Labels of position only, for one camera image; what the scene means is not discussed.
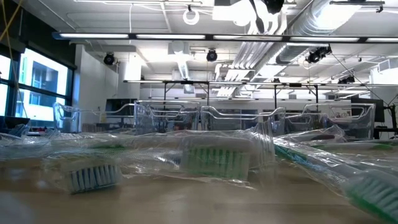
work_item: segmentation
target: window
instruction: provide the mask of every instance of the window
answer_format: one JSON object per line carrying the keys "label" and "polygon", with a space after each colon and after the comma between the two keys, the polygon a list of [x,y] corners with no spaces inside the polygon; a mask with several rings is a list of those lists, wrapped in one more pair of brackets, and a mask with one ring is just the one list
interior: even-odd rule
{"label": "window", "polygon": [[11,59],[0,55],[0,78],[8,80],[10,75]]}
{"label": "window", "polygon": [[[0,78],[8,80],[10,74],[11,59],[0,55]],[[6,114],[8,86],[0,84],[0,116]]]}
{"label": "window", "polygon": [[30,118],[33,127],[53,127],[53,104],[70,99],[71,74],[66,66],[26,49],[19,63],[15,116]]}
{"label": "window", "polygon": [[0,84],[0,116],[4,116],[6,114],[7,91],[8,86]]}
{"label": "window", "polygon": [[66,95],[67,79],[66,66],[29,49],[21,55],[19,83]]}

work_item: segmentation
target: clear plastic container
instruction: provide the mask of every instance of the clear plastic container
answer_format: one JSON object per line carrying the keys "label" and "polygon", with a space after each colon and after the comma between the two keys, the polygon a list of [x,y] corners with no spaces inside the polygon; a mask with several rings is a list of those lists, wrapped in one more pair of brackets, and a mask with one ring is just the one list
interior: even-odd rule
{"label": "clear plastic container", "polygon": [[199,102],[139,100],[134,109],[137,134],[198,129]]}
{"label": "clear plastic container", "polygon": [[133,129],[134,104],[123,105],[117,111],[82,110],[54,103],[54,128],[61,133],[100,133]]}
{"label": "clear plastic container", "polygon": [[343,129],[350,140],[372,139],[376,106],[369,103],[314,103],[300,115],[286,117],[286,134],[330,128]]}
{"label": "clear plastic container", "polygon": [[201,107],[201,127],[204,131],[246,130],[259,124],[266,124],[273,136],[284,133],[285,108],[277,108],[273,112],[243,114],[241,110],[229,110],[222,113],[212,106]]}

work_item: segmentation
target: wire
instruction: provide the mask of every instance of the wire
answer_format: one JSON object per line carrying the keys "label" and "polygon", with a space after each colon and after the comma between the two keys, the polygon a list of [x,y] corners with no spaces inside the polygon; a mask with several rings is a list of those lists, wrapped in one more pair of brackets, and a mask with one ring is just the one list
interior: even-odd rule
{"label": "wire", "polygon": [[131,9],[132,9],[132,4],[130,5],[130,10],[129,10],[129,25],[130,25],[130,33],[131,33]]}
{"label": "wire", "polygon": [[338,58],[337,58],[333,53],[331,53],[331,54],[332,54],[332,55],[334,56],[334,58],[338,61],[338,63],[340,63],[340,65],[343,66],[343,67],[346,69],[346,71],[348,71],[355,79],[357,79],[357,81],[359,81],[360,84],[362,84],[363,86],[365,86],[365,88],[367,88],[375,97],[377,97],[377,98],[379,98],[380,100],[382,100],[382,101],[388,106],[388,104],[387,104],[382,98],[380,98],[379,96],[377,96],[369,87],[367,87],[363,82],[361,82],[361,80],[359,80],[358,78],[356,78],[356,76],[355,76],[346,66],[344,66],[343,63],[340,62],[340,60],[338,60]]}
{"label": "wire", "polygon": [[[8,29],[10,28],[12,22],[14,21],[15,16],[17,15],[17,12],[19,10],[19,8],[21,7],[23,0],[20,0],[18,3],[17,8],[15,9],[14,13],[12,14],[11,18],[10,18],[10,23],[7,24],[7,22],[4,20],[4,23],[6,25],[6,28],[4,29],[3,33],[0,35],[0,42],[2,41],[2,38],[4,37],[4,34],[8,34]],[[3,5],[3,12],[5,11],[4,8],[4,0],[2,0],[2,5]]]}
{"label": "wire", "polygon": [[203,13],[203,14],[205,14],[205,15],[212,16],[212,13],[208,13],[208,12],[206,12],[206,11],[204,11],[204,10],[198,10],[198,12],[201,12],[201,13]]}
{"label": "wire", "polygon": [[178,12],[178,11],[186,11],[186,9],[154,9],[154,8],[151,8],[151,7],[147,7],[147,6],[144,6],[144,5],[139,5],[139,4],[136,4],[136,6],[139,6],[139,7],[143,7],[143,8],[145,8],[145,9],[149,9],[149,10],[153,10],[153,11],[160,11],[160,12]]}
{"label": "wire", "polygon": [[[11,49],[11,43],[10,43],[10,36],[9,36],[9,34],[8,34],[8,29],[7,29],[7,28],[10,27],[10,25],[11,25],[11,23],[12,23],[12,20],[11,20],[11,19],[13,19],[13,18],[10,19],[10,23],[7,23],[7,18],[6,18],[6,7],[5,7],[5,5],[4,5],[4,0],[2,0],[2,14],[3,14],[3,19],[4,19],[4,25],[6,26],[6,29],[3,31],[2,34],[5,34],[6,37],[7,37],[8,49],[9,49],[10,58],[11,58],[11,61],[12,61],[12,59],[13,59],[13,57],[12,57],[12,49]],[[16,88],[16,90],[17,90],[17,92],[18,92],[19,99],[20,99],[21,102],[22,102],[22,103],[21,103],[22,109],[24,110],[25,117],[28,118],[28,117],[27,117],[26,110],[25,110],[25,106],[24,106],[24,100],[22,99],[21,90],[19,89],[19,81],[18,81],[18,79],[17,79],[16,68],[15,68],[15,65],[14,65],[13,62],[11,62],[11,69],[12,69],[12,73],[14,74],[15,88]]]}

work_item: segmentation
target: wooden table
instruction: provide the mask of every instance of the wooden table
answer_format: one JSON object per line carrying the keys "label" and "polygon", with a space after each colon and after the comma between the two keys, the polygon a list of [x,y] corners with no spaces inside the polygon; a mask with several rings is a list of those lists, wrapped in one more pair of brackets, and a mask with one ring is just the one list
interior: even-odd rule
{"label": "wooden table", "polygon": [[68,195],[38,187],[23,171],[6,179],[0,182],[0,223],[378,223],[289,166],[280,167],[273,186],[259,190],[139,177],[115,189]]}

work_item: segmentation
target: fluorescent light fixture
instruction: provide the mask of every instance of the fluorescent light fixture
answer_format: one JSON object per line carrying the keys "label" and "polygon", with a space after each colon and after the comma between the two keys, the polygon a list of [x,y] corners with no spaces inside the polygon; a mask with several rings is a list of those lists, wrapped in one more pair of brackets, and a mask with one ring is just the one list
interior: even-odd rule
{"label": "fluorescent light fixture", "polygon": [[367,42],[398,42],[398,37],[383,38],[383,37],[370,37]]}
{"label": "fluorescent light fixture", "polygon": [[71,39],[128,39],[128,34],[60,34],[63,38]]}
{"label": "fluorescent light fixture", "polygon": [[357,42],[359,37],[291,37],[290,41]]}
{"label": "fluorescent light fixture", "polygon": [[137,39],[204,40],[205,35],[196,34],[137,34]]}
{"label": "fluorescent light fixture", "polygon": [[258,40],[258,41],[279,41],[282,37],[267,35],[214,35],[215,40]]}
{"label": "fluorescent light fixture", "polygon": [[209,84],[240,85],[243,82],[209,82]]}
{"label": "fluorescent light fixture", "polygon": [[128,83],[163,83],[160,80],[125,80]]}

